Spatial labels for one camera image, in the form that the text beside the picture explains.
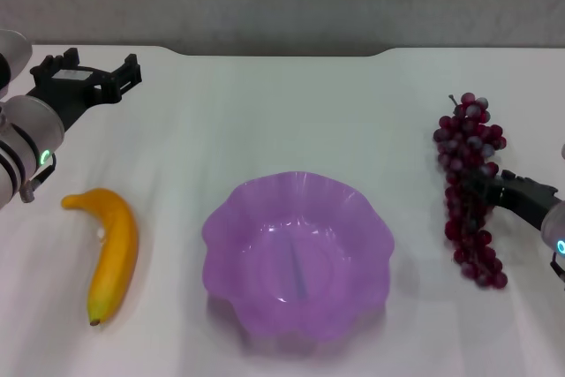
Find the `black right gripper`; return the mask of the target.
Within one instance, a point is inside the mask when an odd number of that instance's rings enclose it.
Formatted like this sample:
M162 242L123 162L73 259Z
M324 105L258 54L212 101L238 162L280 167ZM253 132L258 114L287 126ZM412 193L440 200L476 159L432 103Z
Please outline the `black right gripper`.
M546 216L561 203L556 188L510 170L503 170L501 177L471 172L463 177L462 186L484 205L503 207L537 230L541 230Z

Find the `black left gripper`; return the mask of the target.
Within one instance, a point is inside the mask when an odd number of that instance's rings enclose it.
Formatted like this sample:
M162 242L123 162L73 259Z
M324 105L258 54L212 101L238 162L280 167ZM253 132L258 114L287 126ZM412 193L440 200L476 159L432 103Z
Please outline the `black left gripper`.
M61 70L76 70L79 66L77 48L67 49L63 55L46 56L30 70L34 88L27 94L50 106L68 131L90 108L97 105L101 96L103 103L119 103L129 90L141 81L141 70L135 54L128 55L124 63L111 73L94 68L80 67L78 72L90 72L82 79L55 79Z

